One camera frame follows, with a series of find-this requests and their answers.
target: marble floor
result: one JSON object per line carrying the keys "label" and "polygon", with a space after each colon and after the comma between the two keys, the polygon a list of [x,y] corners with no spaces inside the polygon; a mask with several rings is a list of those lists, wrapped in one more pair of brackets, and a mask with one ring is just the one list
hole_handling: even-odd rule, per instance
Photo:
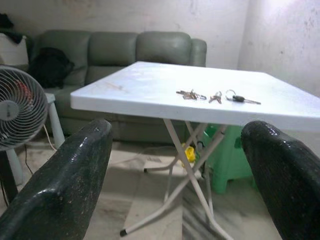
{"label": "marble floor", "polygon": [[[24,182],[31,174],[25,164],[24,149],[18,149]],[[54,153],[45,138],[27,145],[27,163],[36,171]],[[165,166],[175,155],[171,146],[114,142],[104,184],[91,218],[85,240],[119,240],[124,227],[136,223],[157,210],[163,202],[167,172],[144,173],[145,167]],[[178,162],[173,168],[173,189],[185,175]],[[205,181],[197,174],[203,192]],[[226,194],[213,195],[217,222],[235,240],[280,240],[260,194],[251,187],[250,179],[228,184]],[[0,214],[6,207],[0,197]],[[183,190],[170,210],[146,227],[125,236],[123,240],[201,240],[220,239],[208,227],[205,212],[191,184]]]}

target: green plastic stool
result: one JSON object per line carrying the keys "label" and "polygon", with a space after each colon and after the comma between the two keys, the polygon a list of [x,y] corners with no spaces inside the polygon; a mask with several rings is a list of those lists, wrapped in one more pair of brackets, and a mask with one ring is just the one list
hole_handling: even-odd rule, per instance
{"label": "green plastic stool", "polygon": [[[217,124],[210,124],[203,133],[202,142],[207,146],[219,128]],[[240,126],[228,126],[220,144],[207,160],[213,169],[212,188],[218,194],[226,192],[228,180],[253,176],[250,165],[241,145]]]}

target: electric fan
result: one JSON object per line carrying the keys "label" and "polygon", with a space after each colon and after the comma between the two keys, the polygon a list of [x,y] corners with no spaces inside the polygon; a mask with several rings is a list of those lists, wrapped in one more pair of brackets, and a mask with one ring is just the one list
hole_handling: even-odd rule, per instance
{"label": "electric fan", "polygon": [[48,102],[40,84],[26,72],[0,65],[0,152],[6,151],[16,183],[22,168],[14,148],[31,140],[47,119]]}

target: sofa backrest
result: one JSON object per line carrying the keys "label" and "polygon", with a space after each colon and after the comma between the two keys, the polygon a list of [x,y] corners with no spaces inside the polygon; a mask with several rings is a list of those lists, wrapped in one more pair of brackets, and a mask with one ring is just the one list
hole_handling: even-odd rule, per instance
{"label": "sofa backrest", "polygon": [[40,35],[31,59],[40,48],[62,50],[75,64],[66,85],[84,86],[136,61],[205,67],[207,44],[183,32],[88,32],[49,30]]}
{"label": "sofa backrest", "polygon": [[73,71],[65,78],[64,84],[84,86],[88,68],[89,31],[49,30],[41,34],[32,50],[31,60],[41,48],[50,47],[62,50],[74,63]]}
{"label": "sofa backrest", "polygon": [[94,32],[88,48],[85,84],[108,76],[136,61],[137,33]]}
{"label": "sofa backrest", "polygon": [[137,38],[136,60],[188,65],[191,49],[191,38],[186,33],[148,31]]}

